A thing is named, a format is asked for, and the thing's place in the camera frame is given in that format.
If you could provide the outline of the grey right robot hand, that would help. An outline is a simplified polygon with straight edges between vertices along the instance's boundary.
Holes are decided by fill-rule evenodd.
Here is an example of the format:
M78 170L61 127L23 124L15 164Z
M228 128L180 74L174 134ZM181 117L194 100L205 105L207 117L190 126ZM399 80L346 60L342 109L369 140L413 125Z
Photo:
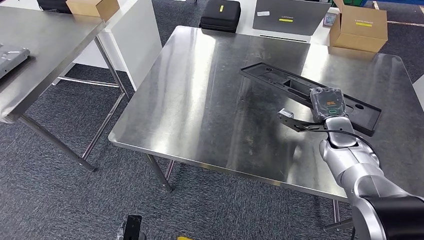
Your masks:
M330 117L345 117L346 103L340 88L314 87L309 89L312 115L322 122Z

